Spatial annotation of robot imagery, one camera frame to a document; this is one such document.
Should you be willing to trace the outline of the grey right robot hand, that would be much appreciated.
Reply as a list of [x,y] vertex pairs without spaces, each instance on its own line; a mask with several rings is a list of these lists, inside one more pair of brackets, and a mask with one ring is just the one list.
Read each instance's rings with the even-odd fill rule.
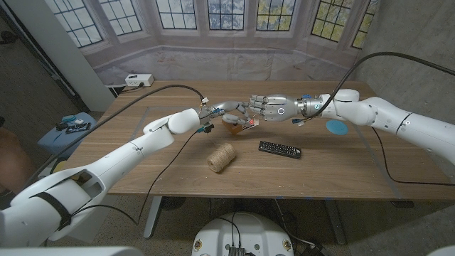
[[265,121],[283,122],[288,119],[303,119],[315,115],[322,109],[322,97],[295,98],[288,95],[251,95],[250,109]]

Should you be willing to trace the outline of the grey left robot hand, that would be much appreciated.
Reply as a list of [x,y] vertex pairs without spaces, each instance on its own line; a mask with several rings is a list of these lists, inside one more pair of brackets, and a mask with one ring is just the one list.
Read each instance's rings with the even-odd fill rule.
[[[247,112],[249,106],[250,104],[248,102],[239,101],[225,101],[209,107],[203,105],[198,114],[200,124],[208,124],[211,119],[221,117],[228,128],[233,128],[234,130],[239,128],[240,131],[253,128],[257,123]],[[230,112],[234,110],[242,113],[245,118],[242,119],[236,115],[230,114]]]

